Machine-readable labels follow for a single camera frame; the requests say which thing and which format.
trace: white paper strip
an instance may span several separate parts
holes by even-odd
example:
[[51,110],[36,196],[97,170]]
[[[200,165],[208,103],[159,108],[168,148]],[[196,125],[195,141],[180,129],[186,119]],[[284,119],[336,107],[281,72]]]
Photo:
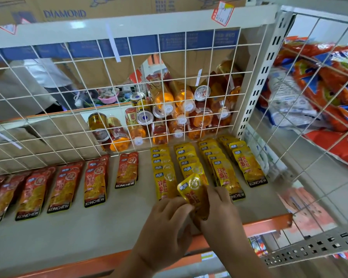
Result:
[[109,42],[110,42],[110,44],[111,44],[111,48],[112,48],[113,54],[115,55],[116,61],[117,61],[117,62],[121,62],[119,52],[117,51],[115,39],[114,39],[114,37],[113,37],[113,34],[112,34],[111,29],[109,28],[108,23],[106,23],[106,31],[107,31],[107,35],[108,35],[108,38],[109,38]]
[[3,135],[2,133],[0,133],[0,137],[4,140],[9,141],[12,145],[14,145],[15,147],[22,149],[22,146],[20,146],[19,144],[17,144],[16,142],[12,141],[9,137],[6,137],[5,135]]
[[197,87],[197,86],[199,85],[199,83],[200,83],[201,73],[202,73],[202,69],[200,69],[200,70],[199,70],[199,73],[197,74],[196,87]]

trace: dark pants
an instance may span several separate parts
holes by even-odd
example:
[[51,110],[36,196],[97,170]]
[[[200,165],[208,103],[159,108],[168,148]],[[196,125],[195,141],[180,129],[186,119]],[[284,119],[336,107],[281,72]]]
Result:
[[74,99],[75,93],[73,93],[73,92],[64,93],[66,91],[72,91],[72,86],[71,85],[68,85],[68,86],[65,86],[65,87],[59,87],[59,90],[61,91],[62,94],[59,93],[57,88],[45,88],[45,89],[65,109],[70,110],[70,107],[71,107],[72,110],[77,109],[77,107],[75,106],[75,99]]

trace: white wire grid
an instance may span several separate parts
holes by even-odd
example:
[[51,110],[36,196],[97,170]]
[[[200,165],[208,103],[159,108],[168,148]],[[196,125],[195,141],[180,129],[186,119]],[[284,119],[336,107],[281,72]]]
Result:
[[[307,37],[307,39],[309,39],[311,37],[311,35],[313,34],[313,32],[315,31],[315,28],[317,27],[317,25],[320,23],[320,21],[333,21],[333,22],[336,22],[336,23],[342,23],[343,25],[345,25],[344,29],[342,31],[340,31],[340,33],[338,35],[335,35],[336,39],[338,39],[336,42],[335,42],[335,46],[331,49],[331,51],[329,52],[329,54],[331,54],[333,51],[334,51],[334,48],[336,46],[339,45],[339,43],[341,42],[341,40],[343,39],[343,37],[346,35],[346,33],[348,33],[348,22],[347,21],[344,21],[344,20],[338,20],[337,18],[330,18],[330,17],[317,17],[316,15],[310,15],[310,14],[300,14],[300,15],[304,15],[304,16],[312,16],[312,17],[315,17],[316,19],[316,22],[314,23],[313,25],[313,28],[311,29],[311,31],[306,31],[306,34],[305,35],[298,35],[298,36],[302,36],[302,37]],[[288,33],[286,32],[285,35],[281,35],[282,38],[284,38],[285,36],[287,36]],[[295,52],[295,51],[292,51],[292,50],[289,50],[290,52],[294,53],[296,55],[294,61],[293,61],[293,64],[295,64],[295,62],[299,59],[299,58],[305,58],[305,59],[308,59],[312,62],[315,62],[318,64],[318,68],[317,70],[315,71],[313,77],[310,79],[310,81],[307,83],[306,87],[303,88],[302,90],[301,89],[296,89],[294,88],[293,86],[291,86],[290,84],[288,84],[287,82],[285,82],[285,79],[286,77],[281,81],[281,84],[277,90],[277,92],[279,92],[279,90],[281,89],[281,87],[283,86],[283,84],[285,86],[288,86],[289,88],[293,88],[295,89],[296,93],[299,93],[299,97],[294,101],[292,102],[292,106],[288,109],[288,111],[286,113],[281,113],[278,109],[275,109],[274,111],[278,111],[280,115],[282,115],[282,119],[281,121],[274,127],[272,127],[270,129],[270,133],[268,133],[266,136],[267,136],[267,139],[266,140],[263,140],[263,142],[260,143],[260,139],[258,139],[258,131],[259,131],[259,134],[262,136],[262,133],[260,131],[264,131],[265,127],[262,127],[263,125],[267,125],[269,124],[268,120],[265,117],[267,111],[269,110],[269,108],[271,107],[272,105],[272,101],[274,100],[277,92],[275,93],[274,96],[271,96],[269,98],[269,103],[268,103],[268,107],[267,107],[267,111],[262,115],[262,114],[256,114],[254,113],[253,117],[256,119],[256,123],[254,125],[254,132],[251,134],[251,138],[256,142],[256,144],[259,145],[259,153],[257,155],[258,156],[261,156],[262,153],[264,154],[268,154],[268,151],[266,150],[266,147],[268,148],[271,148],[271,147],[278,147],[279,145],[277,144],[273,144],[273,142],[275,140],[278,141],[278,138],[280,137],[279,135],[279,132],[281,131],[288,131],[288,130],[285,130],[283,129],[283,127],[280,127],[281,123],[286,119],[287,121],[289,121],[291,123],[291,125],[294,125],[293,122],[291,122],[289,120],[289,117],[288,117],[288,114],[290,113],[290,111],[292,110],[293,106],[295,105],[295,102],[298,101],[298,99],[303,96],[303,93],[304,91],[306,90],[306,88],[309,86],[309,84],[311,83],[311,81],[313,80],[313,78],[315,76],[318,76],[318,72],[319,70],[322,68],[322,67],[328,67],[329,69],[331,70],[334,70],[335,72],[338,72],[342,75],[345,75],[347,78],[348,78],[348,74],[345,74],[344,72],[342,72],[341,70],[337,70],[333,67],[331,67],[330,65],[327,65],[326,64],[326,60],[329,58],[329,55],[326,57],[326,59],[323,61],[324,63],[322,62],[319,62],[313,58],[309,58],[307,56],[304,56],[304,55],[301,55],[301,51],[304,49],[304,47],[306,46],[307,44],[307,41],[306,40],[303,44],[303,47],[302,49],[300,50],[300,52]],[[293,66],[291,66],[291,68],[288,70],[287,74],[290,73],[291,69],[292,69]],[[303,201],[300,196],[297,194],[296,196],[301,200],[301,203],[304,205],[303,207],[298,207],[296,206],[295,208],[298,210],[296,213],[294,213],[294,216],[298,213],[302,213],[302,212],[305,212],[308,214],[309,218],[313,219],[315,221],[315,224],[316,224],[316,227],[320,229],[320,232],[319,233],[324,233],[326,232],[328,229],[327,229],[327,226],[322,226],[322,224],[319,223],[319,221],[317,220],[317,217],[316,215],[314,214],[314,212],[312,211],[311,209],[311,205],[314,204],[314,203],[318,203],[320,206],[323,206],[324,209],[330,214],[330,216],[333,217],[333,219],[335,220],[337,218],[336,214],[335,213],[339,213],[341,217],[343,217],[344,221],[343,220],[335,220],[335,223],[338,224],[338,225],[341,225],[341,224],[348,224],[348,215],[345,214],[345,212],[342,212],[341,209],[339,207],[337,207],[337,205],[330,199],[330,196],[334,195],[335,192],[338,192],[338,191],[341,191],[342,193],[345,194],[345,191],[343,190],[344,187],[348,187],[348,180],[345,181],[344,183],[338,185],[337,187],[335,187],[334,189],[330,190],[330,191],[324,191],[321,187],[323,185],[325,185],[324,182],[324,177],[322,178],[322,182],[320,183],[320,180],[317,180],[317,178],[314,178],[312,177],[312,170],[309,171],[309,169],[317,169],[317,167],[315,167],[315,164],[317,162],[320,161],[321,158],[323,158],[324,156],[327,156],[329,151],[334,148],[340,141],[342,141],[343,139],[345,139],[347,136],[348,136],[348,125],[346,125],[345,123],[343,123],[342,121],[338,120],[334,115],[332,115],[331,113],[329,113],[328,111],[326,111],[326,108],[334,101],[334,99],[343,91],[343,89],[347,86],[348,84],[348,80],[347,82],[345,83],[345,85],[343,85],[343,87],[327,102],[327,104],[324,106],[324,107],[321,107],[319,106],[318,104],[316,104],[314,101],[310,100],[309,98],[305,97],[313,106],[315,106],[317,109],[319,109],[318,111],[318,115],[322,114],[322,113],[325,113],[326,115],[330,115],[332,118],[336,119],[337,121],[339,121],[341,124],[343,124],[344,126],[347,127],[347,131],[345,133],[343,133],[343,135],[338,138],[338,140],[336,142],[334,142],[332,145],[330,145],[330,147],[327,149],[327,150],[324,150],[313,162],[311,162],[309,165],[307,166],[300,166],[300,160],[296,159],[296,157],[294,156],[293,152],[292,152],[292,148],[293,146],[298,142],[298,141],[301,141],[303,139],[303,134],[305,133],[305,130],[307,130],[314,121],[312,121],[310,124],[308,125],[304,125],[304,127],[294,127],[295,128],[295,131],[298,132],[297,136],[294,138],[294,140],[290,140],[288,142],[289,146],[285,149],[284,152],[278,154],[278,159],[276,161],[274,161],[272,164],[270,163],[269,167],[273,167],[277,170],[278,169],[278,164],[281,163],[281,161],[285,161],[285,160],[293,160],[294,163],[296,164],[299,164],[300,168],[299,168],[299,171],[298,173],[294,173],[294,172],[291,172],[291,171],[288,171],[288,173],[282,173],[282,176],[283,176],[283,182],[284,182],[284,185],[283,187],[280,187],[279,190],[281,191],[282,189],[285,189],[287,187],[292,187],[292,185],[294,183],[296,183],[297,181],[301,181],[301,183],[304,183],[306,184],[307,182],[304,181],[304,179],[302,179],[302,177],[304,176],[305,180],[308,178],[310,179],[309,183],[313,183],[313,185],[315,187],[318,187],[318,189],[320,190],[320,195],[318,197],[315,197],[315,193],[311,193],[311,191],[314,191],[315,189],[313,189],[312,187],[309,187],[308,185],[304,185],[304,188],[310,192],[311,194],[313,194],[313,196],[316,198],[315,201],[312,201],[310,203],[306,203],[305,201]],[[267,98],[263,97],[263,94],[261,94],[261,97],[265,100],[265,101],[268,101]],[[338,162],[330,162],[329,165],[331,167],[327,167],[327,170],[336,170],[336,166],[339,167],[341,166],[341,164],[339,164]],[[315,172],[316,174],[322,174],[322,176],[325,175],[325,171],[320,171],[320,172]],[[342,196],[342,199],[341,201],[345,201],[346,198],[345,198],[345,195]],[[333,212],[331,210],[331,208],[329,207],[334,207],[335,208],[335,212]],[[304,236],[304,234],[307,234],[307,232],[302,232],[302,230],[299,228],[299,224],[295,223],[294,222],[294,225],[295,227],[298,229],[299,233],[300,233],[300,238],[301,240],[303,238],[306,239],[306,237]],[[288,243],[281,243],[282,241],[279,241],[275,238],[275,236],[269,236],[268,238],[273,238],[274,240],[274,243],[275,243],[275,246],[272,248],[272,251],[277,251],[278,249],[281,249],[281,248],[285,248],[287,246],[290,246],[294,243],[297,243],[297,241],[291,241],[289,240],[289,235],[284,231],[282,230],[282,234],[281,236],[284,237],[285,241],[287,241]],[[341,249],[338,249],[337,251],[346,251],[348,250],[348,246],[342,246]]]
[[[266,25],[264,25],[263,27],[261,27],[261,29],[264,29],[264,34],[265,34],[265,29],[266,28]],[[213,54],[214,52],[216,52],[216,50],[220,50],[220,49],[229,49],[230,51],[232,51],[233,55],[232,55],[232,64],[235,63],[235,58],[236,58],[236,52],[237,52],[237,47],[240,47],[240,46],[259,46],[259,51],[260,51],[260,46],[261,46],[261,43],[263,41],[260,41],[258,43],[247,43],[247,44],[239,44],[239,39],[240,39],[240,35],[241,35],[241,31],[242,29],[241,28],[238,28],[238,36],[237,36],[237,41],[236,41],[236,44],[235,45],[228,45],[228,46],[214,46],[215,45],[215,40],[216,40],[216,29],[213,30],[213,35],[212,35],[212,46],[211,46],[211,55],[210,55],[210,64],[209,64],[209,74],[206,75],[206,76],[201,76],[200,78],[200,81],[206,79],[207,81],[207,84],[209,86],[209,78],[210,76],[223,76],[223,75],[210,75],[210,72],[213,71],[212,70],[212,64],[214,65],[214,63],[212,62],[213,61]],[[90,90],[92,88],[88,87],[85,80],[83,79],[83,76],[82,76],[82,72],[79,70],[79,67],[78,67],[78,62],[87,62],[87,61],[100,61],[102,60],[103,61],[103,65],[104,65],[104,68],[105,68],[105,71],[108,75],[108,80],[109,80],[109,85],[107,86],[99,86],[99,87],[93,87],[93,89],[96,89],[96,88],[107,88],[107,87],[122,87],[122,86],[137,86],[138,87],[138,91],[140,92],[143,88],[143,85],[147,83],[147,81],[143,78],[142,82],[141,83],[138,83],[138,84],[135,84],[135,83],[131,83],[131,84],[120,84],[120,85],[114,85],[113,84],[113,79],[111,77],[111,74],[110,74],[110,71],[108,69],[108,66],[107,66],[107,63],[106,61],[107,60],[114,60],[114,57],[105,57],[103,56],[103,53],[102,53],[102,50],[101,50],[101,46],[100,46],[100,43],[99,41],[97,40],[97,46],[98,46],[98,49],[99,49],[99,52],[100,52],[100,55],[101,57],[98,57],[98,58],[86,58],[86,59],[76,59],[73,57],[72,53],[70,52],[70,49],[69,49],[69,45],[68,43],[63,43],[63,46],[65,47],[65,49],[67,50],[68,54],[69,54],[69,58],[70,60],[67,60],[67,61],[60,61],[60,62],[56,62],[56,64],[71,64],[73,65],[73,67],[75,68],[77,74],[75,75],[78,75],[79,78],[80,78],[80,81],[79,84],[81,84],[84,88],[82,89],[79,89],[79,91],[86,91],[86,93],[88,93],[88,96],[91,100],[91,102],[93,103],[93,107],[92,108],[87,108],[87,109],[82,109],[82,110],[70,110],[68,112],[63,112],[63,113],[51,113],[51,114],[43,114],[42,116],[32,116],[32,117],[24,117],[20,114],[20,112],[15,109],[15,107],[13,106],[13,104],[11,103],[14,99],[33,99],[35,100],[35,102],[41,107],[42,111],[45,112],[45,109],[41,106],[41,104],[37,101],[37,97],[39,96],[49,96],[50,94],[32,94],[30,92],[30,90],[27,88],[27,86],[22,82],[21,78],[19,78],[19,76],[14,72],[14,69],[15,68],[18,68],[18,67],[22,67],[23,66],[11,66],[9,65],[9,62],[4,58],[4,56],[0,53],[0,57],[2,59],[2,61],[6,64],[6,67],[0,67],[0,70],[10,70],[15,76],[16,78],[19,80],[20,84],[27,90],[28,92],[28,95],[25,95],[25,96],[19,96],[19,97],[11,97],[11,98],[6,98],[4,97],[1,93],[0,93],[0,102],[6,102],[8,103],[8,105],[10,107],[12,107],[14,109],[14,111],[18,114],[19,118],[18,119],[12,119],[10,121],[0,121],[0,133],[6,135],[8,138],[10,138],[13,142],[17,143],[19,146],[23,147],[24,149],[28,150],[30,152],[30,154],[25,154],[25,155],[21,155],[21,154],[12,154],[10,150],[7,149],[6,147],[6,150],[3,149],[3,146],[7,146],[7,145],[10,145],[12,144],[11,142],[0,142],[0,152],[2,152],[3,156],[5,157],[0,157],[0,174],[2,173],[14,173],[14,172],[19,172],[19,171],[23,171],[23,170],[28,170],[28,169],[34,169],[33,166],[31,165],[28,165],[25,160],[26,158],[36,158],[40,163],[38,163],[38,165],[35,167],[35,168],[40,168],[40,167],[44,167],[44,166],[48,166],[48,165],[51,165],[51,164],[54,164],[54,161],[52,160],[51,162],[50,161],[47,161],[46,158],[43,158],[45,156],[49,156],[49,154],[52,154],[56,156],[56,163],[69,163],[69,162],[73,162],[75,161],[74,159],[90,159],[90,158],[95,158],[97,156],[101,156],[102,154],[105,154],[105,152],[102,151],[101,149],[101,146],[97,143],[97,141],[95,140],[95,138],[91,135],[91,133],[93,131],[91,130],[88,130],[86,127],[85,127],[85,124],[83,123],[83,121],[80,121],[80,113],[83,113],[85,111],[88,111],[90,112],[91,110],[93,110],[93,112],[96,112],[98,113],[98,115],[100,116],[100,114],[103,112],[103,110],[110,110],[110,113],[118,113],[121,115],[120,117],[124,117],[125,116],[125,113],[124,113],[124,110],[127,108],[127,107],[137,107],[137,106],[131,106],[129,104],[126,104],[126,103],[120,103],[120,102],[117,102],[116,105],[112,105],[112,106],[102,106],[102,107],[97,107],[96,104],[94,103],[91,95],[90,95]],[[127,43],[128,43],[128,47],[129,47],[129,52],[130,54],[129,55],[123,55],[121,57],[130,57],[131,59],[131,63],[132,63],[132,66],[133,66],[133,69],[134,69],[134,74],[135,74],[135,79],[136,81],[138,82],[139,78],[138,78],[138,74],[136,73],[136,70],[139,68],[139,66],[136,66],[135,64],[135,60],[134,60],[134,57],[135,56],[138,56],[138,55],[147,55],[147,57],[149,55],[151,55],[150,53],[149,54],[134,54],[132,53],[132,50],[131,50],[131,43],[130,43],[130,39],[129,37],[127,37]],[[159,34],[157,35],[157,43],[158,43],[158,54],[159,54],[159,58],[160,58],[160,62],[161,62],[161,54],[163,53],[168,53],[167,51],[164,51],[162,52],[161,51],[161,47],[160,47],[160,36]],[[187,80],[188,79],[196,79],[197,77],[187,77],[187,51],[192,51],[192,50],[209,50],[209,48],[199,48],[199,49],[187,49],[187,32],[185,32],[185,39],[184,39],[184,43],[185,43],[185,50],[179,50],[180,52],[183,53],[184,55],[184,78],[176,78],[176,80],[184,80],[185,84],[187,83]],[[38,52],[36,51],[35,47],[34,46],[31,46],[32,50],[34,51],[35,55],[37,56],[38,59],[40,59],[41,57],[39,56]],[[219,62],[216,62],[215,64],[216,65],[219,65],[222,61],[219,61]],[[49,77],[51,77],[50,73],[48,70],[47,71],[47,74]],[[248,73],[252,73],[254,70],[252,71],[243,71],[243,72],[237,72],[237,73],[241,73],[241,74],[248,74]],[[227,89],[230,85],[230,80],[231,76],[229,76],[229,79],[228,79],[228,82],[227,82]],[[51,77],[51,80],[52,82],[56,85],[54,79]],[[162,91],[164,91],[164,82],[165,81],[170,81],[170,80],[163,80],[163,76],[162,76],[162,70],[161,70],[161,83],[162,83]],[[240,94],[226,94],[226,96],[224,96],[224,102],[230,97],[230,96],[244,96],[246,90],[248,89],[249,87],[249,84],[250,84],[250,80],[244,80],[244,83],[242,85],[242,89],[241,89],[241,93]],[[57,87],[57,90],[58,90],[58,94],[60,94],[64,99],[64,94],[67,93],[67,92],[73,92],[73,91],[61,91],[59,87]],[[227,125],[227,126],[221,126],[220,123],[221,121],[219,121],[218,125],[217,126],[209,126],[206,128],[206,130],[211,130],[213,129],[215,132],[215,135],[218,134],[218,131],[219,130],[231,130],[233,129],[234,125],[236,124],[236,121],[237,121],[237,118],[238,118],[238,115],[239,115],[239,111],[237,109],[234,109],[234,110],[231,110],[230,111],[231,114],[233,115],[233,119],[232,119],[232,123],[230,125]],[[35,121],[39,121],[39,119],[42,117],[43,120],[47,121],[47,120],[50,120],[51,121],[51,124],[56,128],[57,132],[54,132],[55,134],[52,134],[52,135],[42,135],[40,134],[39,131],[36,130],[36,128],[34,127],[33,123]],[[65,132],[64,130],[62,131],[61,130],[61,127],[57,124],[57,119],[59,119],[60,117],[64,117],[64,118],[71,118],[71,117],[74,117],[74,119],[76,119],[77,122],[75,123],[78,123],[80,128],[81,128],[81,131],[75,131],[75,132]],[[169,117],[165,117],[165,122],[167,123],[168,121],[171,121],[171,120],[174,120],[174,119],[169,119]],[[10,128],[11,126],[13,125],[13,123],[17,123],[18,121],[21,121],[21,125],[22,126],[27,126],[29,128],[31,128],[31,130],[33,130],[36,135],[38,137],[36,138],[30,138],[30,139],[18,139],[16,138],[12,133],[10,133]],[[125,127],[125,121],[121,120],[120,121],[121,124],[123,125],[123,127],[125,128],[125,131],[126,133],[129,135],[130,139],[131,139],[131,135],[130,135],[130,132],[126,129]],[[103,125],[104,125],[104,128],[106,130],[113,130],[113,129],[116,129],[118,127],[109,127],[108,125],[105,125],[104,122],[103,122]],[[203,128],[200,128],[199,129],[199,132],[200,132],[200,135],[203,135],[203,131],[205,129]],[[174,137],[173,133],[169,133],[167,131],[167,133],[164,134],[164,136],[167,137],[167,141],[174,144],[174,143],[180,143],[180,142],[183,142],[185,140],[188,139],[187,135],[188,135],[188,129],[187,127],[185,127],[184,129],[184,137],[183,139],[178,139],[178,138],[175,138],[175,139],[172,139],[171,137]],[[144,145],[143,146],[136,146],[134,144],[134,142],[131,143],[129,149],[127,151],[131,151],[131,150],[134,150],[134,151],[145,151],[145,150],[148,150],[149,148],[151,148],[152,146],[154,146],[153,144],[153,136],[152,136],[152,131],[150,130],[147,130],[146,131],[147,133],[147,136],[143,139],[144,140]],[[89,142],[90,142],[90,145],[88,146],[75,146],[73,141],[72,141],[72,138],[71,136],[72,135],[79,135],[79,134],[85,134],[86,137],[84,136],[83,138],[84,139],[87,139]],[[49,142],[47,142],[47,146],[49,146],[49,151],[47,152],[36,152],[35,150],[31,150],[28,146],[26,146],[26,143],[27,142],[33,142],[35,140],[38,140],[38,141],[46,141],[47,139],[50,139],[50,138],[61,138],[63,137],[65,140],[65,144],[68,144],[66,146],[66,149],[59,149],[57,148],[56,146],[51,146],[49,144]],[[95,154],[83,154],[81,152],[81,150],[83,149],[94,149],[95,150]],[[67,156],[69,154],[72,154],[73,158],[70,159],[68,158]],[[11,168],[11,166],[6,163],[8,161],[11,161],[11,162],[15,162],[15,164],[17,164],[17,166],[15,166],[15,168]]]

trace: pink bowl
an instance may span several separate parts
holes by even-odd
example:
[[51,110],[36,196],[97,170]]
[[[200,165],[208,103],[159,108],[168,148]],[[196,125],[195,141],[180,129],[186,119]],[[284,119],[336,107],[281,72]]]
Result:
[[110,98],[101,98],[98,97],[98,99],[103,102],[104,104],[111,104],[111,103],[115,103],[117,101],[117,96],[119,95],[119,91],[116,92],[116,95]]

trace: hand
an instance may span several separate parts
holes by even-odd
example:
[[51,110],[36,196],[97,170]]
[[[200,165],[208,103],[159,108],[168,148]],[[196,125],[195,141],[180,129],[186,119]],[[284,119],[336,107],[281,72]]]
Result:
[[207,220],[195,218],[210,248],[223,262],[239,249],[251,249],[240,215],[224,187],[207,186],[210,212]]
[[178,238],[178,232],[193,209],[182,197],[162,199],[155,204],[134,245],[132,255],[142,260],[153,272],[181,259],[192,242],[192,236],[189,225],[181,238]]

